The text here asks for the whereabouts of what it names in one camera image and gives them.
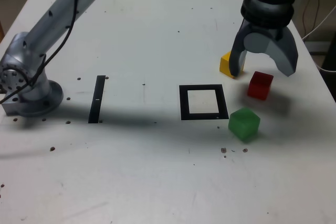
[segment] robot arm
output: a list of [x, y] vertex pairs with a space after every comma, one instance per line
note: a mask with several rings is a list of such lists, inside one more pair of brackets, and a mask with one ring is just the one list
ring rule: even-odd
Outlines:
[[[1, 85], [7, 91], [5, 99], [0, 103], [7, 115], [38, 116], [61, 103], [62, 88], [48, 80], [44, 70], [57, 51], [46, 62], [45, 53], [68, 30], [69, 36], [75, 20], [93, 1], [56, 0], [30, 32], [15, 35], [0, 61]], [[295, 71], [296, 46], [286, 28], [293, 15], [293, 2], [244, 0], [241, 8], [244, 21], [229, 60], [230, 71], [234, 76], [240, 72], [240, 62], [246, 50], [266, 52], [271, 57], [273, 55], [279, 70], [286, 75]]]
[[292, 19], [295, 0], [244, 0], [243, 23], [235, 38], [229, 69], [238, 76], [247, 51], [266, 53], [286, 76], [295, 73], [298, 52], [295, 40], [287, 28]]

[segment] cube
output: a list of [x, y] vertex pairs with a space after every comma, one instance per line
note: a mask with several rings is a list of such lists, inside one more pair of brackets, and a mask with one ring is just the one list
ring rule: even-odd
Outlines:
[[256, 71], [248, 86], [247, 95], [265, 101], [267, 99], [273, 76]]
[[[229, 69], [230, 54], [231, 54], [231, 51], [221, 57], [221, 59], [220, 59], [221, 63], [219, 65], [219, 71], [234, 79], [235, 77], [230, 73], [230, 69]], [[244, 64], [241, 67], [240, 72], [243, 71], [243, 68], [244, 68]]]
[[243, 142], [257, 134], [260, 124], [258, 117], [252, 110], [242, 108], [230, 115], [229, 129]]

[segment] red cube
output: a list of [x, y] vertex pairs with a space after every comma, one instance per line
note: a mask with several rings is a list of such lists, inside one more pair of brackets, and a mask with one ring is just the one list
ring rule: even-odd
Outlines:
[[247, 95], [265, 101], [271, 88], [272, 81], [272, 75], [256, 71], [248, 86]]

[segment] tabletop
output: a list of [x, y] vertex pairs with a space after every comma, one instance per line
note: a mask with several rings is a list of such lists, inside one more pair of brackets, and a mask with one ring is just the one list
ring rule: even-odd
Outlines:
[[[27, 1], [1, 55], [53, 1]], [[336, 223], [336, 106], [293, 23], [292, 76], [252, 53], [236, 80], [218, 71], [242, 1], [96, 0], [46, 68], [60, 107], [0, 109], [0, 223]], [[274, 76], [265, 102], [246, 95], [255, 71]], [[88, 124], [97, 76], [101, 121]], [[182, 121], [181, 85], [222, 87], [228, 114], [261, 118], [258, 135], [244, 144], [227, 119]], [[213, 90], [188, 94], [190, 111], [216, 110]]]

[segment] yellow cube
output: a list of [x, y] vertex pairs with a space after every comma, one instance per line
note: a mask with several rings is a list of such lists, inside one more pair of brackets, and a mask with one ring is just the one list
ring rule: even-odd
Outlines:
[[230, 54], [231, 54], [231, 51], [222, 56], [222, 58], [220, 59], [221, 63], [219, 65], [219, 70], [223, 74], [226, 74], [227, 76], [229, 76], [229, 77], [231, 77], [231, 78], [234, 79], [235, 77], [230, 73], [230, 69], [229, 69]]

